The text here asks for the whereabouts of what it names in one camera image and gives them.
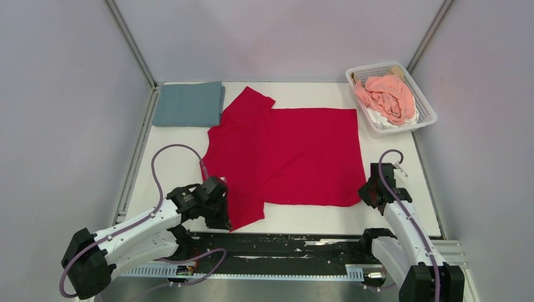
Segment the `red t shirt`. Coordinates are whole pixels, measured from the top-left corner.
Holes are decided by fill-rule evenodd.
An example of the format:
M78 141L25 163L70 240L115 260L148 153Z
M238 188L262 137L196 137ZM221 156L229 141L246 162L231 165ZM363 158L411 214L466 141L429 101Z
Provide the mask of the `red t shirt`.
M277 109L246 87L208 137L203 162L226 180L232 230L262 220L266 203L350 207L361 200L355 109Z

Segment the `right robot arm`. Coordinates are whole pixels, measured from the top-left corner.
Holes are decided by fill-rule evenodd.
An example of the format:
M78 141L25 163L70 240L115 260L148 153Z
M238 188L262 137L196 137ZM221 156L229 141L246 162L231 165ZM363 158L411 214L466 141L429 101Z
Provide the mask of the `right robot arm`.
M399 301L463 301L465 275L449 263L423 230L407 189L396 186L396 166L370 165L361 200L389 224L365 229L359 243L367 262L379 261L399 289Z

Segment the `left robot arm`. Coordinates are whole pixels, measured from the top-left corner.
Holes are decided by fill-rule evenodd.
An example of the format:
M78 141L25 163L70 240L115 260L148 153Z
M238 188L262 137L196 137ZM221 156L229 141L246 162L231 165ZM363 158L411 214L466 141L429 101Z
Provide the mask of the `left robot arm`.
M122 273L152 260L187 262L193 237L184 222L203 218L209 229L230 230L227 192L227 184L212 176L173 189L155 208L119 225L94 233L77 231L61 261L61 295L70 296L65 281L74 288L73 298L89 299Z

